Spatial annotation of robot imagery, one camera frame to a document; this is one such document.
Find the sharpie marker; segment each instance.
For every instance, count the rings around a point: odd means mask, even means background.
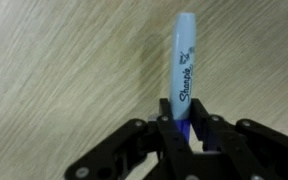
[[[189,140],[190,134],[188,118],[193,82],[195,35],[195,14],[178,14],[173,33],[170,104],[176,125],[186,140]]]

